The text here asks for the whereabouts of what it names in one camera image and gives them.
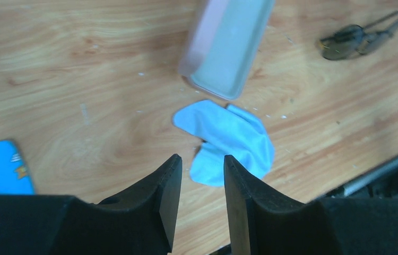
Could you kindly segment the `pink glasses case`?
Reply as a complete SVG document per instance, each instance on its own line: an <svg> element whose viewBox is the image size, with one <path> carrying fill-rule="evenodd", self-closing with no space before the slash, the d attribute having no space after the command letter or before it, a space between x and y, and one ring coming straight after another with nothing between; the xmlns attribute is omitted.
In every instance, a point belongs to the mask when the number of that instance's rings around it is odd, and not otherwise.
<svg viewBox="0 0 398 255"><path fill-rule="evenodd" d="M258 52L274 1L203 1L177 71L193 86L237 99Z"/></svg>

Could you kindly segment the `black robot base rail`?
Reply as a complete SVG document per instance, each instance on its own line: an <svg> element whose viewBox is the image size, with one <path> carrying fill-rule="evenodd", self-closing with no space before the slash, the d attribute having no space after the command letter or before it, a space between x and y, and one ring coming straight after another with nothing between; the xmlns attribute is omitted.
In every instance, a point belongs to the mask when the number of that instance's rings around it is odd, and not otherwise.
<svg viewBox="0 0 398 255"><path fill-rule="evenodd" d="M398 199L398 156L314 200L320 198ZM232 254L230 244L217 254Z"/></svg>

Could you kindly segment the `dark aviator sunglasses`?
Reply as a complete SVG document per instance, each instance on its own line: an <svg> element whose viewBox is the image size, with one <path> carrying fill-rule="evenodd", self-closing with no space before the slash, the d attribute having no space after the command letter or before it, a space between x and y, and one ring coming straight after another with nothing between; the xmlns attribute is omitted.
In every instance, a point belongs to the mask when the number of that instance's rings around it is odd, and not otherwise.
<svg viewBox="0 0 398 255"><path fill-rule="evenodd" d="M383 30L369 31L372 27L398 15L394 11L365 26L347 25L333 35L321 38L321 56L329 61L342 61L369 55L380 49L398 30L398 19Z"/></svg>

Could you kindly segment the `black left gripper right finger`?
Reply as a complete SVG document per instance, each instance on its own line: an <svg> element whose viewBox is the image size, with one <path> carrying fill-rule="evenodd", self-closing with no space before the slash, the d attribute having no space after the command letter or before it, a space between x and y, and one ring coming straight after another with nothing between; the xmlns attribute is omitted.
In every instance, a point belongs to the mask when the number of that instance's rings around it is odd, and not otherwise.
<svg viewBox="0 0 398 255"><path fill-rule="evenodd" d="M232 254L398 254L398 199L294 200L224 158Z"/></svg>

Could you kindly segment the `light blue cleaning cloth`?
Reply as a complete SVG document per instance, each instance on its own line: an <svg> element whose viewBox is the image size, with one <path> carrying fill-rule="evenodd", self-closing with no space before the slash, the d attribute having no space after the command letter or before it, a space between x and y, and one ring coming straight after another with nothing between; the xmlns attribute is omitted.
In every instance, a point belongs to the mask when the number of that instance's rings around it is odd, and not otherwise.
<svg viewBox="0 0 398 255"><path fill-rule="evenodd" d="M226 155L234 156L259 179L272 168L275 149L264 124L235 105L201 100L177 111L172 122L202 140L189 169L196 183L223 186Z"/></svg>

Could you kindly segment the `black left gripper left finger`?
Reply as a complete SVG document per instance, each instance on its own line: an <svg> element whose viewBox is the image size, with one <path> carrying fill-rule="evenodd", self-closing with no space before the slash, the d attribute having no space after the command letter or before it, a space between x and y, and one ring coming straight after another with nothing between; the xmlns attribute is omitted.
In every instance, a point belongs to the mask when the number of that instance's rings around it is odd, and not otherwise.
<svg viewBox="0 0 398 255"><path fill-rule="evenodd" d="M72 195L0 195L0 254L171 253L182 172L174 154L98 204Z"/></svg>

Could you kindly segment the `blue patterned pouch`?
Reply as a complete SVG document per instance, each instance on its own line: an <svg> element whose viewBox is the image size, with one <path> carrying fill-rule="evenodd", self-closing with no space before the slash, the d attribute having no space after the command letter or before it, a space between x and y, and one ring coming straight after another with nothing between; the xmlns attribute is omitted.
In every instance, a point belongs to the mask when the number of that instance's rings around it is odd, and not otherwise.
<svg viewBox="0 0 398 255"><path fill-rule="evenodd" d="M0 194L35 194L30 172L17 144L0 140Z"/></svg>

